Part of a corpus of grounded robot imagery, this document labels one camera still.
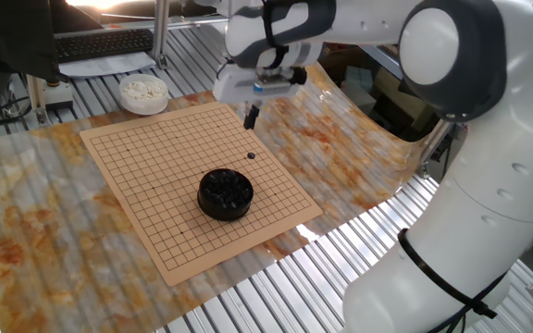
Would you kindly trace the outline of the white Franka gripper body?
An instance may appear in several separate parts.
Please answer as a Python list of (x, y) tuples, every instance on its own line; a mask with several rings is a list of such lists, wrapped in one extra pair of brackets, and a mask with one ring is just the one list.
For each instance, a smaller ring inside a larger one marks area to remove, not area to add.
[(256, 104), (268, 99), (293, 96), (300, 84), (293, 81), (291, 68), (240, 68), (224, 64), (217, 72), (213, 95), (223, 104), (248, 102)]

